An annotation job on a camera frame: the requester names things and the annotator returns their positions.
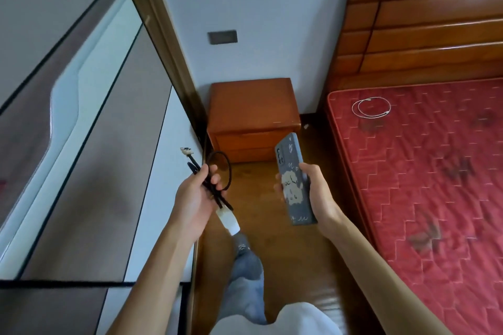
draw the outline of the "shirt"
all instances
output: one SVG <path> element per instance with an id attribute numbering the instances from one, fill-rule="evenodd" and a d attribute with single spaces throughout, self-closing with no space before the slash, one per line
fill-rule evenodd
<path id="1" fill-rule="evenodd" d="M 242 315 L 220 319 L 210 335 L 342 335 L 339 327 L 310 303 L 300 302 L 283 307 L 276 321 L 267 326 L 255 325 Z"/>

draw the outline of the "wooden headboard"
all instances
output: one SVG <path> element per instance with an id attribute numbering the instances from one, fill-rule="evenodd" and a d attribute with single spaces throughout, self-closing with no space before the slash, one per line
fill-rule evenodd
<path id="1" fill-rule="evenodd" d="M 503 0 L 348 0 L 325 92 L 503 76 Z"/>

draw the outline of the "bed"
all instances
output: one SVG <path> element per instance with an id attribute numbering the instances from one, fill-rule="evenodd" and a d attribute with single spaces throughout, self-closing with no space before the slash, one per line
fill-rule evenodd
<path id="1" fill-rule="evenodd" d="M 374 247 L 454 334 L 503 333 L 503 0 L 348 0 L 323 101 Z"/>

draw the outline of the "floor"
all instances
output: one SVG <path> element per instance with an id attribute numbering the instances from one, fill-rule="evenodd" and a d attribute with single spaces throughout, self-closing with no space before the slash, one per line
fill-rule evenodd
<path id="1" fill-rule="evenodd" d="M 305 116 L 306 123 L 299 134 L 304 161 L 321 167 L 334 198 L 358 224 L 345 202 L 328 123 L 314 115 Z M 305 301 L 326 313 L 343 334 L 384 333 L 333 245 L 315 225 L 290 224 L 273 192 L 276 163 L 242 163 L 232 170 L 228 200 L 264 266 L 267 320 L 274 322 L 284 305 Z M 192 334 L 207 334 L 214 326 L 232 258 L 232 240 L 213 215 L 199 242 Z"/>

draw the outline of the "coiled white cable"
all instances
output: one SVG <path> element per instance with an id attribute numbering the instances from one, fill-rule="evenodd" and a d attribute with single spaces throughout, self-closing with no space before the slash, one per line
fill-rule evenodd
<path id="1" fill-rule="evenodd" d="M 361 111 L 360 109 L 360 104 L 362 102 L 365 102 L 365 101 L 372 101 L 373 99 L 381 99 L 381 100 L 384 100 L 388 103 L 388 106 L 389 106 L 389 109 L 386 110 L 384 113 L 380 113 L 380 114 L 376 114 L 376 115 L 369 115 L 369 114 L 365 114 L 363 111 Z M 358 111 L 360 112 L 361 115 L 359 115 L 358 113 L 356 113 L 355 111 L 355 106 L 356 108 L 358 109 Z M 389 114 L 389 112 L 391 111 L 391 103 L 389 103 L 389 101 L 384 98 L 384 97 L 370 97 L 370 98 L 365 98 L 365 99 L 362 99 L 362 100 L 359 100 L 359 101 L 356 101 L 352 106 L 351 106 L 351 111 L 353 112 L 353 114 L 357 117 L 360 117 L 360 118 L 367 118 L 367 119 L 375 119 L 375 118 L 382 118 L 386 115 Z"/>

